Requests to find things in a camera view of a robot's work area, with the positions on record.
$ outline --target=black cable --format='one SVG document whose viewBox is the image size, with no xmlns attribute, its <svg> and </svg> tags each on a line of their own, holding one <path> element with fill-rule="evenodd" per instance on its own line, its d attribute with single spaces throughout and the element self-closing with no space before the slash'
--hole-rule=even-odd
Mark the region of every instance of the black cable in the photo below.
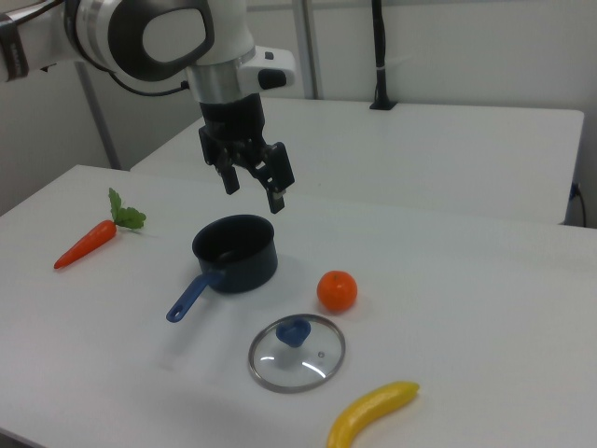
<svg viewBox="0 0 597 448">
<path fill-rule="evenodd" d="M 373 16 L 373 41 L 375 44 L 377 84 L 373 104 L 369 108 L 373 110 L 392 110 L 396 102 L 390 101 L 387 90 L 385 75 L 386 35 L 385 24 L 383 23 L 382 0 L 371 0 L 371 11 Z"/>
<path fill-rule="evenodd" d="M 36 17 L 41 16 L 45 12 L 50 11 L 53 7 L 56 7 L 56 6 L 58 6 L 58 5 L 62 4 L 62 3 L 64 3 L 64 0 L 54 0 L 52 3 L 48 3 L 47 5 L 45 5 L 44 7 L 42 7 L 41 9 L 38 9 L 36 12 L 32 12 L 31 14 L 29 14 L 27 16 L 23 16 L 20 19 L 16 19 L 15 23 L 17 25 L 23 25 L 24 23 L 26 23 L 28 21 L 32 21 Z"/>
<path fill-rule="evenodd" d="M 582 227 L 587 227 L 587 210 L 585 209 L 585 199 L 582 197 L 580 187 L 576 188 L 576 195 L 580 199 L 580 207 L 582 208 Z"/>
<path fill-rule="evenodd" d="M 172 89 L 171 91 L 157 91 L 157 92 L 147 92 L 147 91 L 138 91 L 133 89 L 132 87 L 127 86 L 124 82 L 122 82 L 114 73 L 110 73 L 110 77 L 114 79 L 114 81 L 125 91 L 129 91 L 130 93 L 134 93 L 135 95 L 139 96 L 147 96 L 151 98 L 157 98 L 161 96 L 168 96 L 173 95 L 175 93 L 179 93 L 180 91 L 187 91 L 188 90 L 188 82 L 183 81 L 180 83 L 180 87 L 176 89 Z"/>
</svg>

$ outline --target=white wall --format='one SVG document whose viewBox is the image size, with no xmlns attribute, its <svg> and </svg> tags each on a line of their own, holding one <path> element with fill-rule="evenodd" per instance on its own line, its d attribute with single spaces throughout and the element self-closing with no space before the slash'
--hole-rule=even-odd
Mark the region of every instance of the white wall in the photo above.
<svg viewBox="0 0 597 448">
<path fill-rule="evenodd" d="M 249 12 L 247 20 L 257 45 L 289 49 L 299 64 L 299 45 L 290 0 L 251 1 L 251 7 L 288 6 L 284 9 Z M 151 152 L 201 117 L 200 107 L 189 92 L 164 98 L 144 98 L 116 85 L 110 77 L 92 67 L 88 69 L 92 87 L 98 97 L 110 136 L 124 169 L 130 169 Z M 271 91 L 264 96 L 304 98 L 303 79 L 298 68 L 296 84 L 288 89 Z M 169 90 L 177 87 L 184 76 L 161 83 L 128 83 L 142 91 Z M 197 150 L 201 152 L 199 135 Z"/>
<path fill-rule="evenodd" d="M 76 164 L 108 160 L 74 65 L 0 83 L 0 215 Z"/>
<path fill-rule="evenodd" d="M 313 3 L 324 97 L 371 101 L 368 2 Z M 585 112 L 576 177 L 597 226 L 597 1 L 407 3 L 383 10 L 388 65 L 399 62 L 388 71 L 390 95 L 406 103 Z"/>
</svg>

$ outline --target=pot handle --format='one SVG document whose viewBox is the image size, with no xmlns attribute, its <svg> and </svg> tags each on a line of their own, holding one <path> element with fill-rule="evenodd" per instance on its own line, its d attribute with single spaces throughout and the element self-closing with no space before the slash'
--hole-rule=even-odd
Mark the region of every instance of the pot handle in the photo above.
<svg viewBox="0 0 597 448">
<path fill-rule="evenodd" d="M 166 319 L 174 323 L 180 322 L 203 290 L 209 286 L 217 285 L 223 278 L 224 274 L 220 272 L 202 273 L 195 278 L 168 312 Z"/>
</svg>

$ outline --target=blue handle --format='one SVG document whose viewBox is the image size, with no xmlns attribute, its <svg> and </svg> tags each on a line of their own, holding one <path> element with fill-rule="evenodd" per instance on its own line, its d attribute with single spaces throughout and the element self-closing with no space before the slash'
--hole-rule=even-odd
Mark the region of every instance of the blue handle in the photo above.
<svg viewBox="0 0 597 448">
<path fill-rule="evenodd" d="M 276 329 L 276 337 L 292 348 L 299 348 L 310 333 L 311 324 L 302 317 L 283 322 Z"/>
<path fill-rule="evenodd" d="M 183 295 L 166 315 L 166 319 L 174 323 L 180 322 L 203 290 L 211 285 L 217 285 L 223 278 L 224 274 L 219 272 L 202 273 L 183 292 Z"/>
</svg>

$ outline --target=white table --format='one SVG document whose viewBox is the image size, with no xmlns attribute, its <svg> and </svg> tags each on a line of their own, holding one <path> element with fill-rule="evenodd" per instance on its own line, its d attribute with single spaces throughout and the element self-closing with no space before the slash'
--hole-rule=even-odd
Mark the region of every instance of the white table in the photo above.
<svg viewBox="0 0 597 448">
<path fill-rule="evenodd" d="M 293 193 L 544 223 L 564 221 L 583 114 L 570 110 L 263 99 Z M 133 172 L 221 183 L 199 120 Z M 241 188 L 258 188 L 243 172 Z"/>
<path fill-rule="evenodd" d="M 109 217 L 107 190 L 146 212 L 56 273 Z M 313 448 L 353 399 L 394 380 L 420 396 L 355 447 L 592 448 L 597 402 L 597 239 L 592 231 L 295 195 L 271 216 L 261 191 L 77 167 L 0 217 L 0 428 L 46 447 Z M 279 269 L 240 297 L 207 291 L 165 314 L 198 273 L 209 222 L 268 217 Z M 287 396 L 249 375 L 275 319 L 317 313 L 331 269 L 358 304 L 330 318 L 343 367 Z"/>
</svg>

